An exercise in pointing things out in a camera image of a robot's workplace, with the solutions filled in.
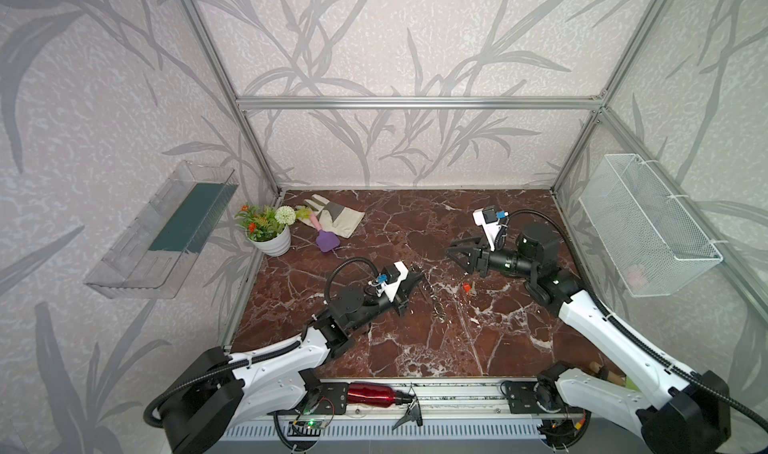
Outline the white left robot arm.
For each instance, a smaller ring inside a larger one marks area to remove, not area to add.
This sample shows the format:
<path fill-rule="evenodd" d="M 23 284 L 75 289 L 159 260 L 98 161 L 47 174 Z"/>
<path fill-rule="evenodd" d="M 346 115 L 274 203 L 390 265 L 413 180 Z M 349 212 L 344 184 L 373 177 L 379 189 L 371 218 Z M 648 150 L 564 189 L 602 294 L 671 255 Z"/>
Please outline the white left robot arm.
<path fill-rule="evenodd" d="M 375 270 L 364 287 L 346 286 L 337 295 L 324 289 L 326 307 L 302 331 L 267 347 L 228 354 L 203 352 L 143 413 L 162 429 L 174 453 L 203 453 L 228 428 L 262 415 L 283 412 L 339 415 L 350 404 L 388 408 L 409 405 L 415 395 L 366 383 L 322 383 L 315 369 L 340 358 L 353 334 L 381 315 L 404 315 L 413 290 L 424 280 L 418 267 L 396 262 Z"/>

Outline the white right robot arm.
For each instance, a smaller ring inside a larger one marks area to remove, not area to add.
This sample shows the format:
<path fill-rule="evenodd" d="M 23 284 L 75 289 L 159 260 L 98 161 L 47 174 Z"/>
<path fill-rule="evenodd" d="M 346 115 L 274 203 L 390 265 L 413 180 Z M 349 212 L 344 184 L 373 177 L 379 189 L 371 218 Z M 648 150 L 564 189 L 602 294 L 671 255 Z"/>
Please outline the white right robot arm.
<path fill-rule="evenodd" d="M 507 228 L 457 239 L 446 250 L 465 272 L 520 278 L 540 306 L 588 339 L 633 381 L 628 389 L 565 364 L 542 375 L 551 397 L 606 418 L 641 438 L 654 453 L 714 453 L 732 433 L 727 384 L 690 372 L 607 309 L 569 269 L 559 266 L 562 236 L 547 224 L 522 228 L 513 249 Z"/>

